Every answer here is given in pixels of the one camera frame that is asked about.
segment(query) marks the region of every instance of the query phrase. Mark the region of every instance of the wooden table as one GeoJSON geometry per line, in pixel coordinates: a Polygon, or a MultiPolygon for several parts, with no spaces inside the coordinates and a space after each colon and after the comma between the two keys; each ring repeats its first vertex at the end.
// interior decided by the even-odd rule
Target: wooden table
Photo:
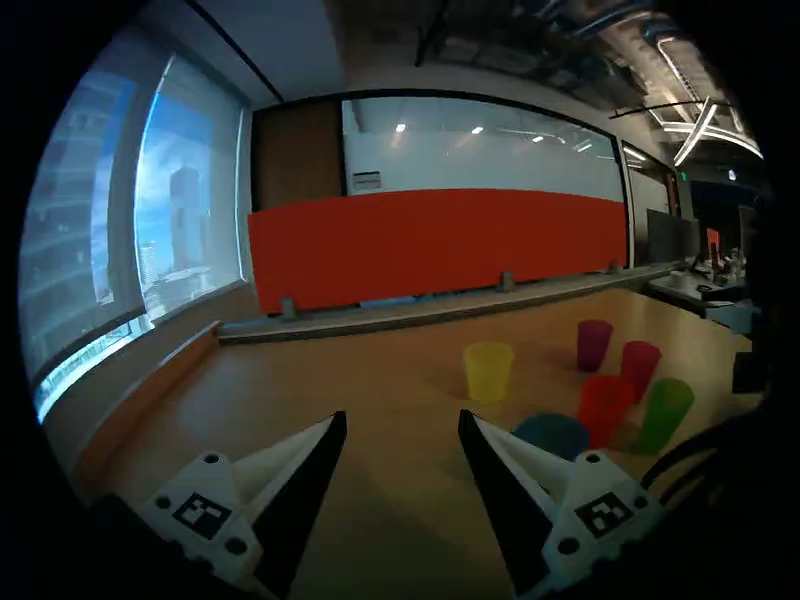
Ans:
{"type": "MultiPolygon", "coordinates": [[[[755,405],[730,394],[734,354],[748,350],[748,340],[613,289],[425,327],[223,347],[148,413],[115,456],[106,489],[136,505],[203,450],[237,459],[344,409],[348,439],[292,599],[508,597],[456,432],[459,409],[506,429],[540,411],[574,414],[586,378],[573,366],[576,328],[586,318],[614,324],[602,372],[617,372],[623,344],[642,339],[663,352],[656,377],[692,386],[695,405],[671,444],[755,405]],[[501,404],[467,398],[461,351],[476,340],[514,345],[501,404]]],[[[609,451],[636,477],[654,462],[625,451],[642,416],[642,406],[631,412],[609,451]]]]}

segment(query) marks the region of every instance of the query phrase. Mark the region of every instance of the window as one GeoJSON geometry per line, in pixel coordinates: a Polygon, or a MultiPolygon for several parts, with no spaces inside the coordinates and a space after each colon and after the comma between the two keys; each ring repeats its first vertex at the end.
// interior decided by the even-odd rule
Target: window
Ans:
{"type": "Polygon", "coordinates": [[[542,190],[623,202],[609,136],[529,110],[457,98],[342,103],[348,193],[542,190]]]}
{"type": "Polygon", "coordinates": [[[151,319],[241,277],[236,178],[242,108],[175,57],[136,176],[139,278],[151,319]]]}
{"type": "Polygon", "coordinates": [[[241,277],[242,122],[241,102],[135,28],[81,79],[40,161],[20,249],[40,419],[151,320],[241,277]]]}
{"type": "Polygon", "coordinates": [[[169,54],[120,34],[78,83],[39,163],[19,257],[23,356],[35,388],[144,313],[128,159],[169,54]]]}

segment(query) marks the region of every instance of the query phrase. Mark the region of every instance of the green cup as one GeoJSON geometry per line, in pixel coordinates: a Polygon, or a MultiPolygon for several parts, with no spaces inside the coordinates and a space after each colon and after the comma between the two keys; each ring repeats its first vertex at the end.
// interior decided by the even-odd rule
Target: green cup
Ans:
{"type": "Polygon", "coordinates": [[[644,424],[636,443],[641,454],[657,454],[694,404],[694,393],[680,379],[661,379],[653,384],[647,401],[644,424]]]}

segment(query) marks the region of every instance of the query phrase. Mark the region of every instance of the translucent cup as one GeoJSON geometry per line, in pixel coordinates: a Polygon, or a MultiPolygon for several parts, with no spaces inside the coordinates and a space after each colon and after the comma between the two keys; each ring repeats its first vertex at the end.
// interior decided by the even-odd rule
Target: translucent cup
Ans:
{"type": "Polygon", "coordinates": [[[622,376],[634,390],[634,402],[641,401],[661,360],[661,350],[648,342],[628,342],[622,348],[622,376]]]}
{"type": "Polygon", "coordinates": [[[594,373],[603,364],[614,327],[606,321],[578,323],[578,370],[594,373]]]}
{"type": "Polygon", "coordinates": [[[694,404],[694,392],[680,379],[661,379],[653,384],[636,451],[657,454],[694,404]]]}
{"type": "Polygon", "coordinates": [[[589,431],[589,448],[605,448],[633,404],[633,386],[619,375],[592,375],[583,384],[578,420],[589,431]]]}
{"type": "Polygon", "coordinates": [[[513,433],[519,439],[569,461],[574,461],[589,447],[589,432],[583,423],[559,413],[528,417],[513,433]]]}
{"type": "Polygon", "coordinates": [[[514,351],[501,342],[476,342],[464,349],[469,397],[475,402],[500,402],[511,377],[514,351]]]}

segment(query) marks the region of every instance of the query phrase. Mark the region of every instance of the skyscraper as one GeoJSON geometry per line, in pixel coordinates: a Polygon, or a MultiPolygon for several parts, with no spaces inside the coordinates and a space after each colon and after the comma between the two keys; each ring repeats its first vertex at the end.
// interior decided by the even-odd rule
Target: skyscraper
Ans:
{"type": "Polygon", "coordinates": [[[28,364],[40,364],[85,330],[111,298],[107,261],[93,265],[92,207],[107,202],[96,181],[110,164],[128,96],[123,80],[91,71],[64,108],[39,163],[25,218],[19,269],[19,313],[28,364]]]}
{"type": "Polygon", "coordinates": [[[142,285],[148,285],[157,279],[155,242],[145,242],[139,246],[139,269],[142,274],[142,285]]]}
{"type": "Polygon", "coordinates": [[[196,266],[202,260],[203,227],[200,210],[200,173],[181,167],[169,182],[172,270],[196,266]]]}

